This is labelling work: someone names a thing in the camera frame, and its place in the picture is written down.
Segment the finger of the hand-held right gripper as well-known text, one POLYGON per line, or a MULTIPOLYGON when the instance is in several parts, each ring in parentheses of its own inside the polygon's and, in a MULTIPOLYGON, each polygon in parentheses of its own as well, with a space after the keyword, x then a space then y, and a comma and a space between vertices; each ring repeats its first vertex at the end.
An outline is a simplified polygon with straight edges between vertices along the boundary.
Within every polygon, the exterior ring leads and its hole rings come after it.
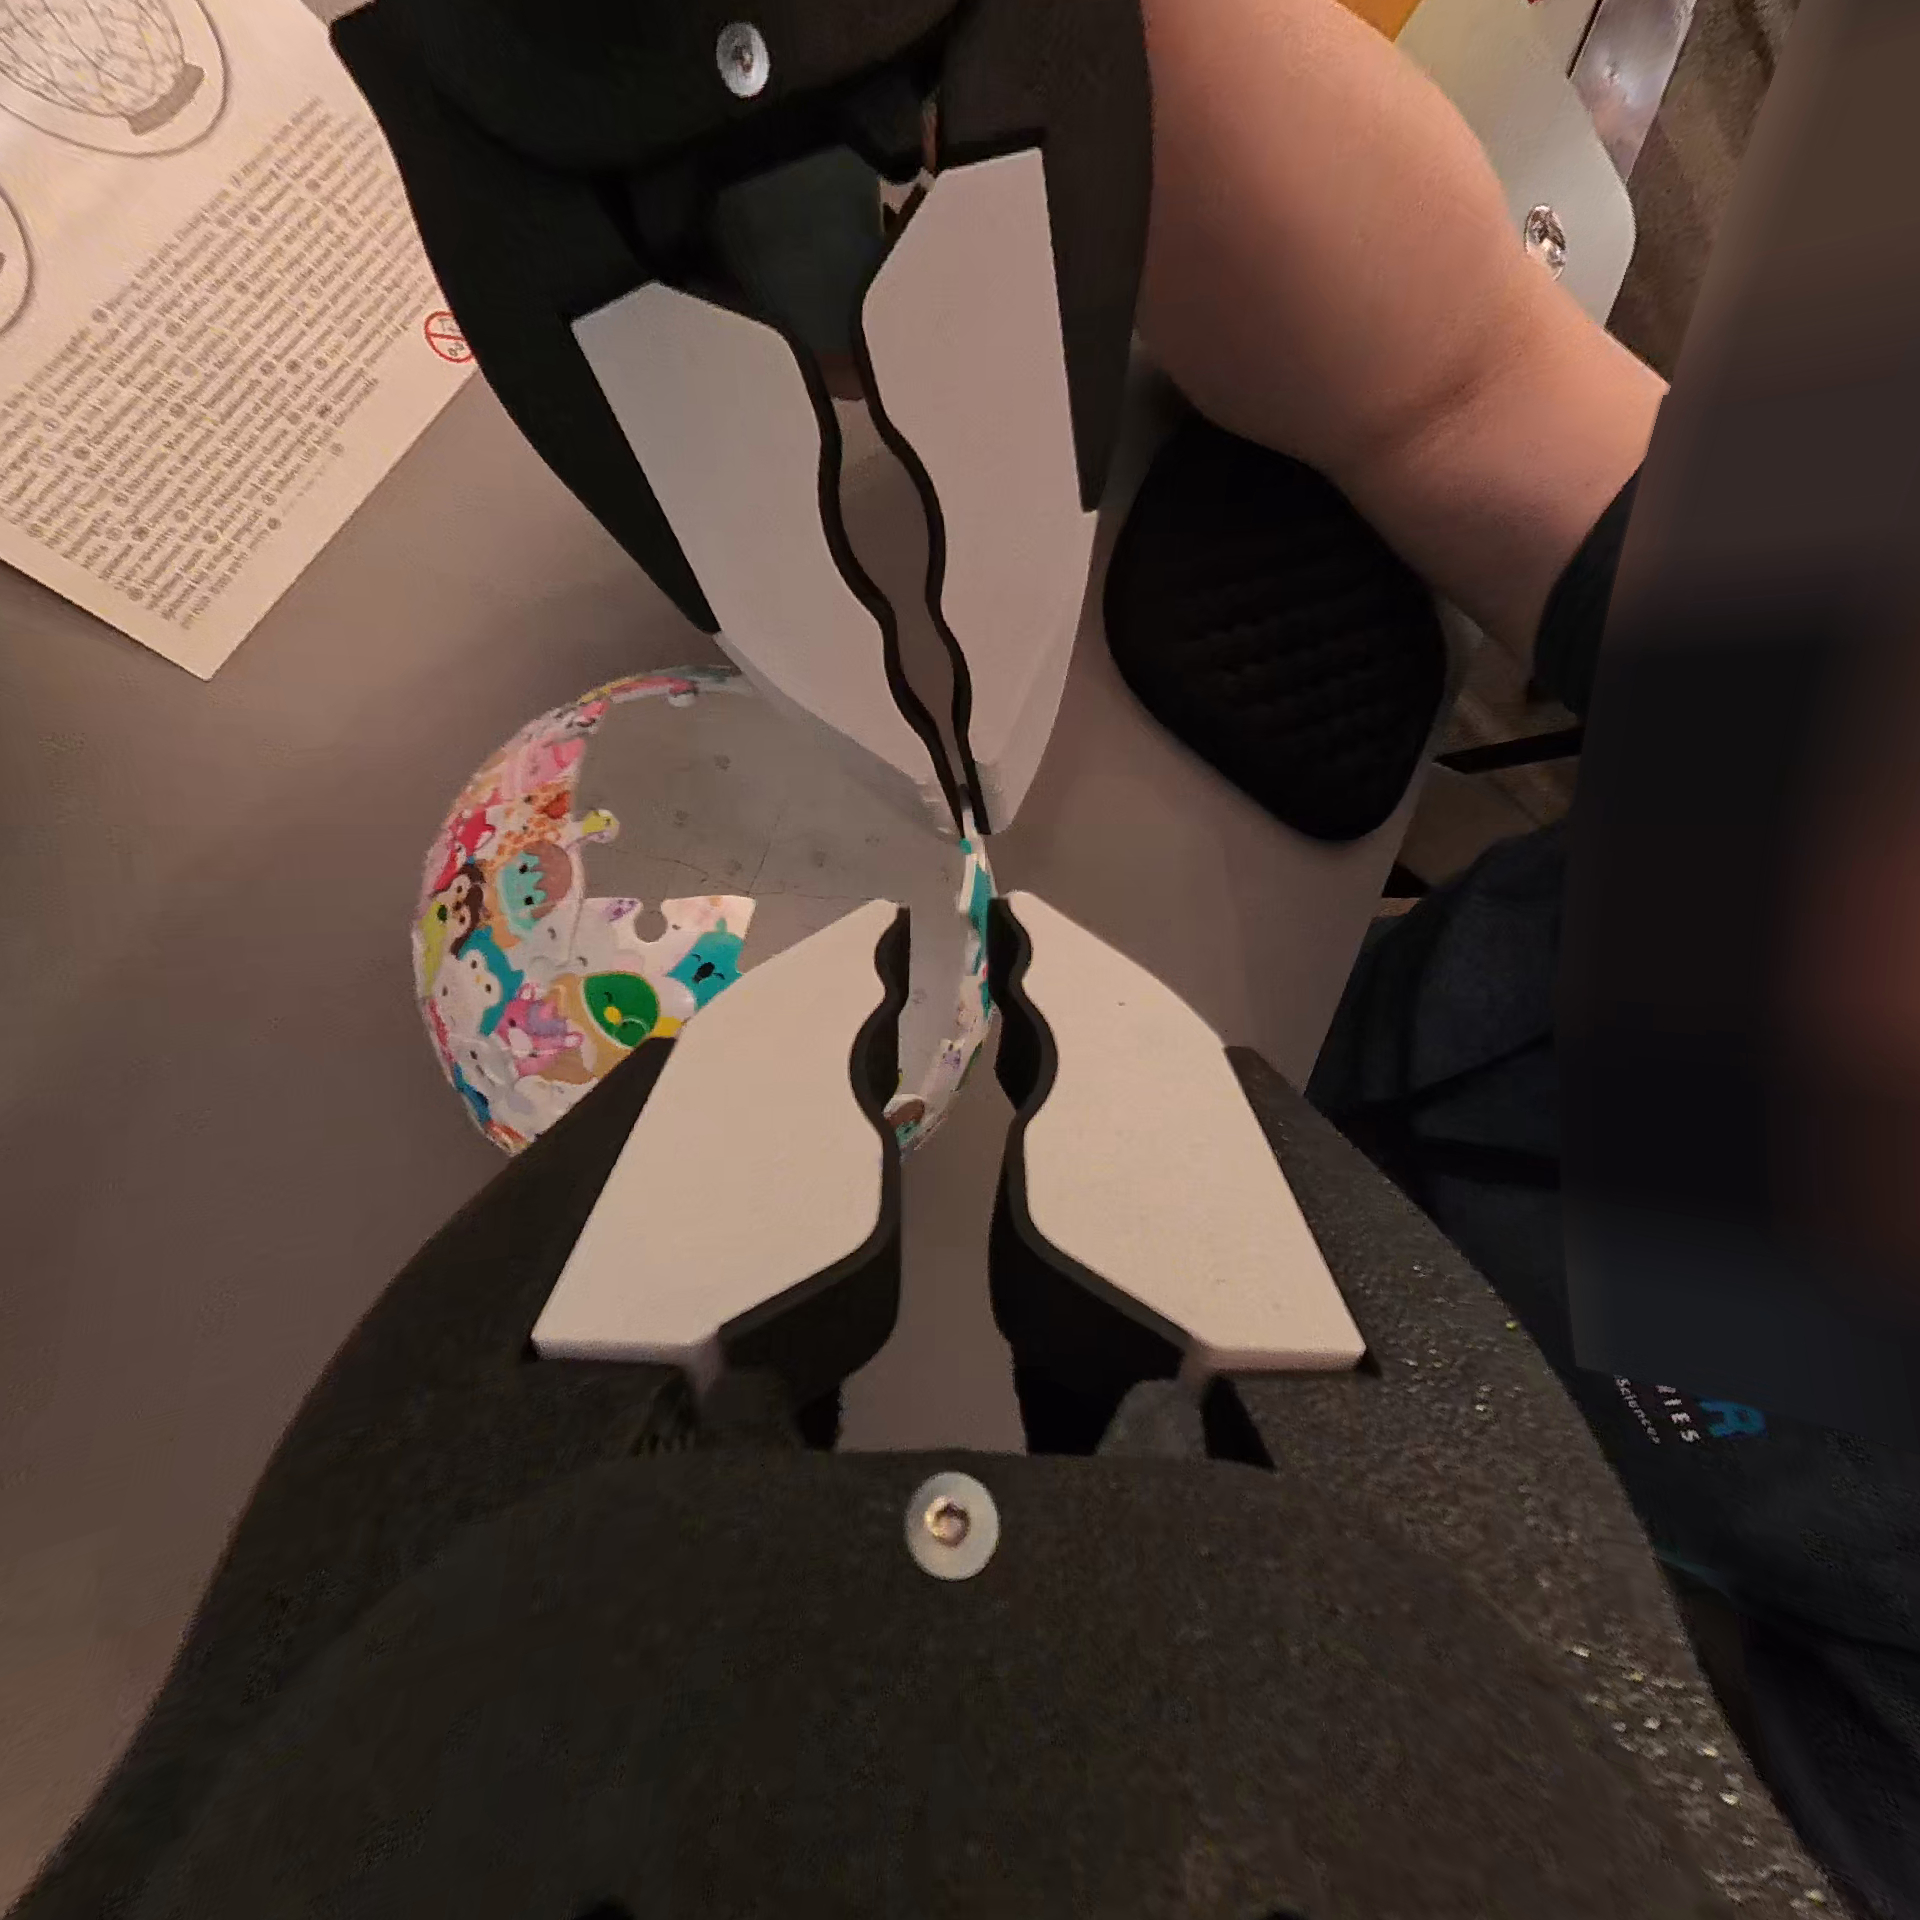
POLYGON ((968 832, 896 613, 849 540, 841 427, 807 351, 656 279, 571 333, 732 666, 900 811, 968 832))
POLYGON ((938 173, 859 324, 880 415, 940 514, 934 603, 968 669, 984 828, 1002 832, 1059 719, 1097 531, 1075 454, 1042 154, 938 173))

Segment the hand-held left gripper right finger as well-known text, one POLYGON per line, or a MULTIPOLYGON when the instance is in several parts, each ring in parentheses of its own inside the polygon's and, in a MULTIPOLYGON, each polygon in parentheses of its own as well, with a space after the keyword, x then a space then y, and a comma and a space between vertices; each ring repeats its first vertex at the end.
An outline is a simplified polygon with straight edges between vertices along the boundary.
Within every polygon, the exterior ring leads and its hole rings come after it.
POLYGON ((1188 1002, 1030 892, 991 912, 1012 1106, 992 1307, 1070 1380, 1348 1374, 1366 1340, 1233 1055, 1188 1002))

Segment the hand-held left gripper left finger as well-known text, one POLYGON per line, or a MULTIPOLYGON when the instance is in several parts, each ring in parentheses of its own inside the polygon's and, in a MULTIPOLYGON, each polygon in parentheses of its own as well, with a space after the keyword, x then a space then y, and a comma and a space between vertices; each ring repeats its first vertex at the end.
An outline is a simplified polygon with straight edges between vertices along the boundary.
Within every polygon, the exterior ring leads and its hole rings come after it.
POLYGON ((542 1359, 843 1378, 899 1303, 910 914, 876 899, 713 999, 660 1071, 532 1325, 542 1359))

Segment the colourful puzzle ball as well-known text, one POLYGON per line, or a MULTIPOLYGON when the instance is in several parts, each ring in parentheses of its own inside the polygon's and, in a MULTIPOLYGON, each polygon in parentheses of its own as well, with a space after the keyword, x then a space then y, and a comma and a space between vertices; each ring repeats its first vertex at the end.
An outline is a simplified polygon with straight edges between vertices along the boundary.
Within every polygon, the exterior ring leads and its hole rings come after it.
POLYGON ((910 1152, 992 1032, 962 834, 899 811, 732 666, 616 678, 521 727, 450 805, 412 935, 425 1032, 473 1127, 520 1155, 638 1045, 890 899, 912 947, 884 1114, 910 1152))

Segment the person's right forearm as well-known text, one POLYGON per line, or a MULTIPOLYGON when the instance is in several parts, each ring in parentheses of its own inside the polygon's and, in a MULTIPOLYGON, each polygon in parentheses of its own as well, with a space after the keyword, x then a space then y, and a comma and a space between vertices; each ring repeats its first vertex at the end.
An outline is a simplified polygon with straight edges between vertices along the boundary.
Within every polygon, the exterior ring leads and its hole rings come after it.
POLYGON ((1532 648, 1667 382, 1526 254, 1467 122, 1346 6, 1154 2, 1143 39, 1146 347, 1532 648))

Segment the person in dark shirt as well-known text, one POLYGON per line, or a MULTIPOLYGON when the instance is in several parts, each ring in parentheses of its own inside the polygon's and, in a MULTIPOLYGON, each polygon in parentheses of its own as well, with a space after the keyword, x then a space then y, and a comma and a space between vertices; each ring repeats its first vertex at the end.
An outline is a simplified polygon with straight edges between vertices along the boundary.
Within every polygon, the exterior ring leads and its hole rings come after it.
POLYGON ((1568 1380, 1808 1851, 1866 1916, 1915 1916, 1915 1438, 1708 1405, 1570 1363, 1553 1061, 1564 871, 1558 823, 1376 925, 1310 1099, 1568 1380))

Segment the black wrist rest pad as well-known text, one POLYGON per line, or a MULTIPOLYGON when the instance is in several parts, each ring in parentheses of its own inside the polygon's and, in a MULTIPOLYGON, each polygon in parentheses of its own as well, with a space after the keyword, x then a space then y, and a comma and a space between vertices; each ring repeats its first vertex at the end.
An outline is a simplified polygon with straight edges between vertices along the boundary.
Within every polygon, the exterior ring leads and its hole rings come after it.
POLYGON ((1450 690, 1427 583, 1324 472, 1200 415, 1143 476, 1103 619, 1140 706, 1322 844, 1387 823, 1450 690))

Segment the white instruction leaflet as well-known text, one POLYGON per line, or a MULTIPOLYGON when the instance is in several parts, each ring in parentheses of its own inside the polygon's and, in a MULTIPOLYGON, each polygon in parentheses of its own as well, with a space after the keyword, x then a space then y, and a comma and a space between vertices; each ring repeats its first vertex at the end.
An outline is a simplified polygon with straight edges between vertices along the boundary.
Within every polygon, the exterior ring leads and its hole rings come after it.
POLYGON ((475 373, 300 2, 3 5, 6 562, 210 680, 475 373))

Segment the white metal stand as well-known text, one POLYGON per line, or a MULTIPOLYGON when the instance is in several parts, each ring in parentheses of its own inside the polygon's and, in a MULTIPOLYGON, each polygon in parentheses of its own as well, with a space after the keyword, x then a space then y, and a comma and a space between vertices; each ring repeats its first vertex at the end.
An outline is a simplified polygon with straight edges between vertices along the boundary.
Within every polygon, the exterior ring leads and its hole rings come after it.
POLYGON ((1535 239, 1599 323, 1616 307, 1638 245, 1626 181, 1606 150, 1570 66, 1595 2, 1423 2, 1400 48, 1438 85, 1486 149, 1511 223, 1543 208, 1535 239))

